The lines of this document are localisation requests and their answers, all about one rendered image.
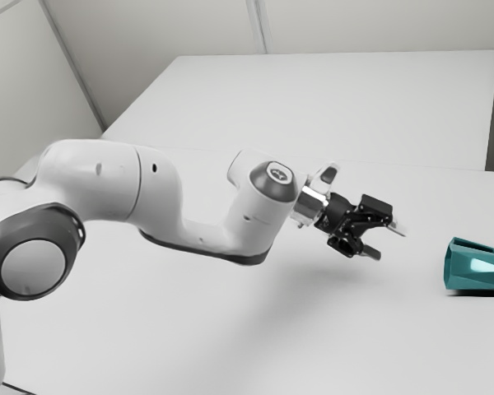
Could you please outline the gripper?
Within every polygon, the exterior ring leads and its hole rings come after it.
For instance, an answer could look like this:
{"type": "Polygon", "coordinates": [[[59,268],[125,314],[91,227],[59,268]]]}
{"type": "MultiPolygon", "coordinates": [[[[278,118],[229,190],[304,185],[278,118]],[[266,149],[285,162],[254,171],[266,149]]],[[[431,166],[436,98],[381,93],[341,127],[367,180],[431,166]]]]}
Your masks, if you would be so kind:
{"type": "Polygon", "coordinates": [[[396,235],[406,237],[408,231],[394,217],[391,204],[362,194],[358,204],[351,204],[338,193],[330,193],[328,204],[319,214],[315,228],[328,236],[327,244],[347,258],[361,256],[379,261],[382,253],[365,244],[362,236],[375,228],[385,228],[396,235]],[[336,232],[349,212],[349,232],[336,232]]]}

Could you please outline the teal faceted mug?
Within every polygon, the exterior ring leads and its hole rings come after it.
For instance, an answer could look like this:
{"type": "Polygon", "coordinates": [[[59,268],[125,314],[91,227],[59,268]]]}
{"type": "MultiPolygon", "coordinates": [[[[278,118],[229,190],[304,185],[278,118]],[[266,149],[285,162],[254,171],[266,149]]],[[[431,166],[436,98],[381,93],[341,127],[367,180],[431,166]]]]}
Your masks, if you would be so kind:
{"type": "Polygon", "coordinates": [[[443,274],[447,290],[494,290],[494,248],[454,237],[443,274]]]}

